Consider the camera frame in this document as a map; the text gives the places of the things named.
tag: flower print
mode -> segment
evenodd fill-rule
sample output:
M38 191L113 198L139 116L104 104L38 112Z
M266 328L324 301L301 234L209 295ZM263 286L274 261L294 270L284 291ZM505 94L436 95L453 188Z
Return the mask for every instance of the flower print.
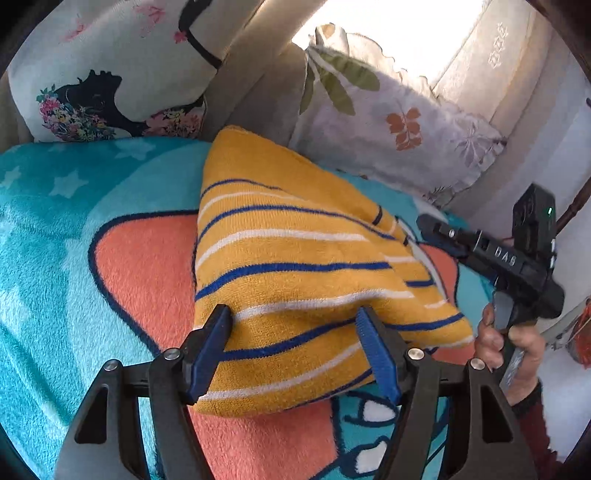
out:
M141 37L148 35L166 15L163 7L156 4L135 5L134 11L143 17L144 25L141 29Z
M84 23L81 22L80 17L76 17L76 28L73 30L70 30L66 36L64 37L64 41L70 41L73 40L74 38L76 38L78 35L80 35L85 29L86 29L87 25L85 25Z
M103 118L91 115L85 108L74 108L62 103L55 93L55 85L44 89L37 95L39 113L43 126L64 142L86 142L112 140L115 129L108 127Z
M174 42L175 43L181 43L182 41L187 41L187 33L186 32L180 32L180 31L176 31L173 35L174 38Z
M204 109L194 107L185 112L180 109L166 109L146 120L148 129L145 136L197 138L201 131Z

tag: floral pillow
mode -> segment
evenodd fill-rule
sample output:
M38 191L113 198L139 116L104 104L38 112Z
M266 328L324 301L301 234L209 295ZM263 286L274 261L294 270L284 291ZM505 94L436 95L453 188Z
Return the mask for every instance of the floral pillow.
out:
M306 52L289 147L323 167L444 206L504 148L502 135L484 119L435 98L424 77L398 69L366 37L323 25Z

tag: white stripe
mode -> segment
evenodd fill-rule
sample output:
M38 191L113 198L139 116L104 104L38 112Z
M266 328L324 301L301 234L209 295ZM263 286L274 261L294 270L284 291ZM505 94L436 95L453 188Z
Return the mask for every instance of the white stripe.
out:
M359 300L369 299L411 299L414 295L410 291L394 291L385 288L376 288L374 290L364 290L355 293L349 293L340 297L311 299L311 300L287 300L276 303L267 303L257 305L241 310L234 316L235 322L263 315L265 313L283 312L285 310L312 310L328 307L339 307Z
M210 246L201 257L195 262L195 272L209 257L223 247L245 238L303 238L306 240L322 240L327 242L369 242L363 235L358 233L322 233L306 232L302 230L285 230L280 228L265 228L259 230L243 230L218 240Z
M409 255L407 257L389 257L387 255L384 255L384 259L388 263L416 263L416 262L418 262L418 260L416 258L414 258L412 255Z
M209 202L207 202L205 205L203 205L203 207L201 207L199 209L197 223L199 223L199 220L201 219L201 215L204 214L205 211L208 208L210 208L211 205L213 205L214 203L219 202L220 200L223 200L223 199L233 198L233 197L241 197L243 195L263 195L265 197L276 197L276 198L280 198L280 199L291 199L291 200L297 198L292 195L277 195L276 193L257 192L256 190L251 190L250 192L225 193L224 195L218 195L217 197L212 198Z
M441 345L426 346L426 347L424 347L424 349L427 349L427 348L453 348L455 346L467 345L468 343L472 342L473 340L474 340L474 336L470 335L462 340L458 340L457 342L442 343Z
M353 355L357 350L360 350L361 344L359 342L354 343L350 347L346 348L340 354L333 359L329 360L325 364L310 370L305 374L298 375L297 377L290 378L288 380L282 380L280 382L259 385L257 387L237 388L236 390L220 390L217 392L209 391L204 396L200 397L199 400L225 400L228 398L245 398L253 395L262 395L269 392L276 392L279 390L285 390L287 388L294 387L308 380L312 380L315 377L323 374L324 372L336 367L338 364L345 361L348 357Z
M396 219L392 218L392 226L390 227L390 230L388 230L388 235L392 235L395 232L397 225L398 222L396 221Z
M425 308L426 309L438 309L439 307L443 307L446 303L447 303L447 300L443 299L443 300L439 300L436 303L428 303L427 305L425 305Z

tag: pillow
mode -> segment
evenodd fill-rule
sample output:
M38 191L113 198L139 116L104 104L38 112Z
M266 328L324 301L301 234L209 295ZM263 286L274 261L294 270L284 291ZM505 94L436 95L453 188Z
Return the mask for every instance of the pillow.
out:
M396 68L366 37L324 25L306 52L289 147L321 166L443 206L503 149L502 135L486 121L436 99L424 77Z
M8 69L38 141L196 138L202 94L261 0L64 0Z

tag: striped towel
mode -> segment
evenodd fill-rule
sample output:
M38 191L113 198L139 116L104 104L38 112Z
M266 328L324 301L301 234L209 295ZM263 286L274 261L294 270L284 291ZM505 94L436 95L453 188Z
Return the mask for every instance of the striped towel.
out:
M363 304L413 346L472 340L395 218L271 141L217 136L197 224L195 327L218 303L235 316L202 413L270 413L371 382L354 323Z

